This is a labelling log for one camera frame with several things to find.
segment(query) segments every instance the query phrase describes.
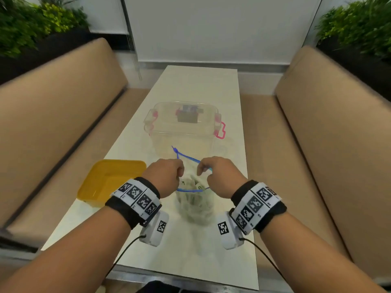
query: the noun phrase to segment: hand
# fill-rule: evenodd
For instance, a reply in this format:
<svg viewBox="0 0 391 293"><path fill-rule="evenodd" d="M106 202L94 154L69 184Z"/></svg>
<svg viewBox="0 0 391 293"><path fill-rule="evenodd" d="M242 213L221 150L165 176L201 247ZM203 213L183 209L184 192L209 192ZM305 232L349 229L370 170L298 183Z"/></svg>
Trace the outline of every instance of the hand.
<svg viewBox="0 0 391 293"><path fill-rule="evenodd" d="M180 159L159 159L151 163L141 177L151 182L159 191L160 198L164 198L178 188L179 177L183 176L184 170Z"/></svg>
<svg viewBox="0 0 391 293"><path fill-rule="evenodd" d="M197 176L208 168L212 168L213 171L207 179L209 187L222 198L231 198L235 191L248 181L227 158L218 156L204 158L197 167Z"/></svg>

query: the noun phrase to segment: wristband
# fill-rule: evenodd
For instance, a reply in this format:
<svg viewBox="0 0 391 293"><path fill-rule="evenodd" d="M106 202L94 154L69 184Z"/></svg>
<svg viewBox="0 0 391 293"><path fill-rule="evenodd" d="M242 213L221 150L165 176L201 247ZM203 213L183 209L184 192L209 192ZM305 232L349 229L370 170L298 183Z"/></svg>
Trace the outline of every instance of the wristband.
<svg viewBox="0 0 391 293"><path fill-rule="evenodd" d="M118 211L133 229L147 226L161 208L160 194L148 180L137 177L125 182L111 194L106 206Z"/></svg>
<svg viewBox="0 0 391 293"><path fill-rule="evenodd" d="M281 197L266 184L254 180L242 185L231 199L236 207L229 215L246 235L253 229L262 232L274 216L287 210Z"/></svg>

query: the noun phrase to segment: potted plant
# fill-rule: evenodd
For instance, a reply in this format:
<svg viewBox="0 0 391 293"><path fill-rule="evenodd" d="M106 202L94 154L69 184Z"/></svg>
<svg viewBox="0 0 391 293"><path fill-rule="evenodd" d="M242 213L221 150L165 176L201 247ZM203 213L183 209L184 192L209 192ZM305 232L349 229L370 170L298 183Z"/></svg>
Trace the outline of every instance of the potted plant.
<svg viewBox="0 0 391 293"><path fill-rule="evenodd" d="M317 29L323 53L391 101L391 0L332 8Z"/></svg>
<svg viewBox="0 0 391 293"><path fill-rule="evenodd" d="M70 2L0 0L0 84L91 40L87 15Z"/></svg>

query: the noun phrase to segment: couch backrest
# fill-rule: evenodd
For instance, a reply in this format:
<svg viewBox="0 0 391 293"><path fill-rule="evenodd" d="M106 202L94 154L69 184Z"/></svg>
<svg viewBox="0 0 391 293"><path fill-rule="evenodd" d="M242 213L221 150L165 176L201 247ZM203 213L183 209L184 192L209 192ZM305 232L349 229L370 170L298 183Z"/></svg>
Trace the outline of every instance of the couch backrest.
<svg viewBox="0 0 391 293"><path fill-rule="evenodd" d="M126 85L98 39L0 86L0 227Z"/></svg>
<svg viewBox="0 0 391 293"><path fill-rule="evenodd" d="M352 259L391 277L391 103L311 47L275 92Z"/></svg>

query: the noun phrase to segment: beige couch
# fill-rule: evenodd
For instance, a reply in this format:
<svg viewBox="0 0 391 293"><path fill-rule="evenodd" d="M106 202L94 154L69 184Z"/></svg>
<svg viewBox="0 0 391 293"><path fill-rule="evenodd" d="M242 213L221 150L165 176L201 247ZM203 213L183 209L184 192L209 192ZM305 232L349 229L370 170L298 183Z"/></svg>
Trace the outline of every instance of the beige couch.
<svg viewBox="0 0 391 293"><path fill-rule="evenodd" d="M2 85L3 237L42 245L148 92L127 88L104 39ZM390 103L310 47L275 93L241 95L249 178L376 281L391 280ZM257 264L272 270L261 254Z"/></svg>

